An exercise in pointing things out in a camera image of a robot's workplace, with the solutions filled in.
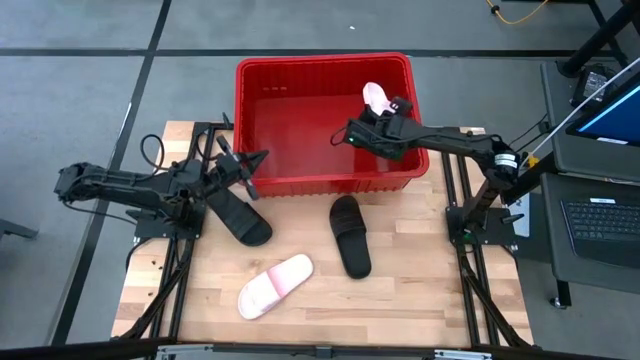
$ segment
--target slipper strap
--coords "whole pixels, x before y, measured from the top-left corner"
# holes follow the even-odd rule
[[[333,218],[331,219],[331,230],[333,230],[333,235],[337,238],[347,231],[366,231],[367,228],[364,225],[364,220],[362,220],[360,212],[346,210],[333,214]]]

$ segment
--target yellow cable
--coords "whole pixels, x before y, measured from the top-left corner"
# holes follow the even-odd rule
[[[527,20],[528,18],[532,17],[535,13],[537,13],[537,12],[538,12],[538,10],[540,10],[540,9],[541,9],[541,8],[542,8],[546,3],[548,3],[548,2],[549,2],[549,0],[544,0],[544,1],[542,2],[542,4],[538,5],[538,7],[537,7],[535,10],[533,10],[529,15],[527,15],[527,16],[525,16],[525,17],[523,17],[522,19],[520,19],[520,20],[518,20],[518,21],[507,21],[504,17],[502,17],[502,15],[500,14],[500,11],[499,11],[499,10],[496,10],[496,15],[498,15],[498,18],[499,18],[503,23],[505,23],[505,24],[507,24],[507,25],[516,25],[516,24],[519,24],[519,23],[521,23],[521,22],[523,22],[523,21]],[[493,3],[491,2],[491,0],[487,0],[487,4],[489,4],[489,6],[490,6],[491,8],[493,8],[493,7],[495,6],[495,5],[493,5]]]

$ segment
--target gray carpet floor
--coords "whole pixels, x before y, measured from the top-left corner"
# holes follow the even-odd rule
[[[0,1],[0,49],[146,48],[162,1]],[[600,0],[605,16],[619,2]],[[510,19],[535,4],[504,2]],[[597,29],[586,5],[550,4],[505,26],[481,0],[174,0],[161,49],[571,50]],[[640,55],[631,26],[618,36]],[[0,218],[40,230],[0,242],[0,348],[43,345],[89,216],[53,194],[57,171],[77,161],[106,165],[127,112],[141,57],[0,57]],[[234,109],[242,57],[156,57],[122,168],[149,171],[140,138],[166,120],[219,120]],[[482,126],[515,138],[545,113],[541,58],[411,59],[423,122]],[[123,209],[111,206],[110,212]],[[69,342],[108,339],[124,280],[132,227],[106,220]],[[640,297],[572,286],[574,306],[547,303],[550,266],[519,264],[535,342],[547,349],[620,358],[640,352]],[[247,358],[217,355],[223,359]],[[251,355],[254,359],[285,356]],[[209,358],[211,355],[179,358]]]

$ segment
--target black slipper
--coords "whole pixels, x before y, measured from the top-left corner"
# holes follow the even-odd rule
[[[358,201],[349,195],[336,200],[329,212],[329,222],[347,274],[354,279],[369,275],[371,259],[367,247],[367,228]]]

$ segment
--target white slipper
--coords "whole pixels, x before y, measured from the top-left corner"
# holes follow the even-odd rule
[[[377,83],[368,82],[362,88],[362,97],[364,103],[371,107],[374,113],[378,116],[382,115],[385,110],[388,110],[392,114],[395,114],[395,110],[391,107],[391,101],[387,99],[387,94],[384,93],[382,86]]]
[[[245,285],[238,296],[238,311],[247,320],[269,311],[313,273],[307,255],[298,254],[260,273]]]

